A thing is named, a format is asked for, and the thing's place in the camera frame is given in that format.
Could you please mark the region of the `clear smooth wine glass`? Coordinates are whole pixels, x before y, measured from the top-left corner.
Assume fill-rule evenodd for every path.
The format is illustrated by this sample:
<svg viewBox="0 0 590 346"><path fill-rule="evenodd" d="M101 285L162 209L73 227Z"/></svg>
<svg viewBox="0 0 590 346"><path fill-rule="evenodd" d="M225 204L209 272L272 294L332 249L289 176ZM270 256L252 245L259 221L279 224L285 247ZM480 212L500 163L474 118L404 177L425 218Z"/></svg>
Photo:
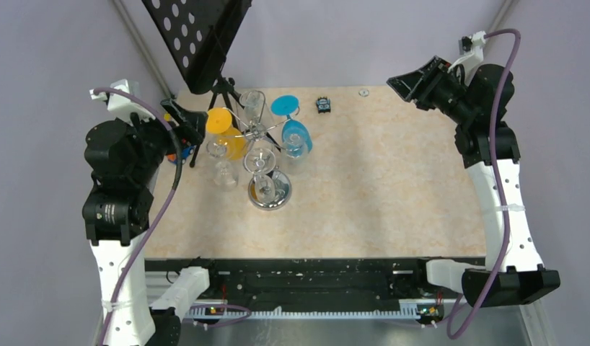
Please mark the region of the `clear smooth wine glass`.
<svg viewBox="0 0 590 346"><path fill-rule="evenodd" d="M215 185L223 191L234 190L239 182L239 173L232 162L233 150L227 140L213 137L206 145L212 158L212 177Z"/></svg>

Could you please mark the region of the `clear wine glass front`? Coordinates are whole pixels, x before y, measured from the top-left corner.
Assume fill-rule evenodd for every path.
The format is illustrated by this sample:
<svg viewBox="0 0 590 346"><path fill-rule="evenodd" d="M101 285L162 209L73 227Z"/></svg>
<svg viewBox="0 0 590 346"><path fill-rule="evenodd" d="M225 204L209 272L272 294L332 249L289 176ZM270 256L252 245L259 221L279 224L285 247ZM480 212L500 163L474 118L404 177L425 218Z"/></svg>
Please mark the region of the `clear wine glass front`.
<svg viewBox="0 0 590 346"><path fill-rule="evenodd" d="M268 175L276 166L275 154L269 148L252 148L245 155L243 166L252 174L257 200L272 202L276 197L276 185Z"/></svg>

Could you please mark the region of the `clear patterned short glass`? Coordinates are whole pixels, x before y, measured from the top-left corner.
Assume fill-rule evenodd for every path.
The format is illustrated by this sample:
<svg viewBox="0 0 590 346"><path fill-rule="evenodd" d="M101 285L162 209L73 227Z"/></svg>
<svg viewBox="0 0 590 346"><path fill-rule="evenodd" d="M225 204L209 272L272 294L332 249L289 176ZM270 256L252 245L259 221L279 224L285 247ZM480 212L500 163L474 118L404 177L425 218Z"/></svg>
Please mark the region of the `clear patterned short glass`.
<svg viewBox="0 0 590 346"><path fill-rule="evenodd" d="M299 174L305 169L309 149L304 136L297 133L290 134L283 150L283 170L288 174Z"/></svg>

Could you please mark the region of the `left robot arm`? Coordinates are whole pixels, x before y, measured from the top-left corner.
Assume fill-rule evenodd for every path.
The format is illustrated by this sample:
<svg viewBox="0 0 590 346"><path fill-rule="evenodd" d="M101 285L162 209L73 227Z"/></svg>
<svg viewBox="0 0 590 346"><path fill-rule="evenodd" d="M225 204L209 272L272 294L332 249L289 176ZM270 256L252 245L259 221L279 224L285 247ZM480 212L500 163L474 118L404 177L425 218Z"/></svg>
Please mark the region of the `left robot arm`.
<svg viewBox="0 0 590 346"><path fill-rule="evenodd" d="M143 250L157 225L149 212L159 167L173 155L175 178L181 178L183 151L204 141L208 113L186 110L171 99L162 106L170 120L143 120L131 112L130 120L105 121L86 136L84 158L93 186L82 217L100 276L99 345L174 345L180 336L176 308L148 304Z"/></svg>

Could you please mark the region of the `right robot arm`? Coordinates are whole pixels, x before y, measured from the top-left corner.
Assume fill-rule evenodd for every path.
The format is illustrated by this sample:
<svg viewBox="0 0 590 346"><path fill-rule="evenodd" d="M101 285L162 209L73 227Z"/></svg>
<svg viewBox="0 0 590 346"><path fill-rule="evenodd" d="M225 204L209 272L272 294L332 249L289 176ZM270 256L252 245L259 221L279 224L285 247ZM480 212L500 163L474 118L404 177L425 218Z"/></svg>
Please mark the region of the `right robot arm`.
<svg viewBox="0 0 590 346"><path fill-rule="evenodd" d="M546 267L529 230L519 181L518 141L503 120L514 95L513 74L497 64L464 67L433 57L423 67L387 80L405 102L438 110L454 121L454 143L472 180L483 215L485 264L431 259L412 277L413 290L431 297L441 287L481 308L527 305L558 289L557 270Z"/></svg>

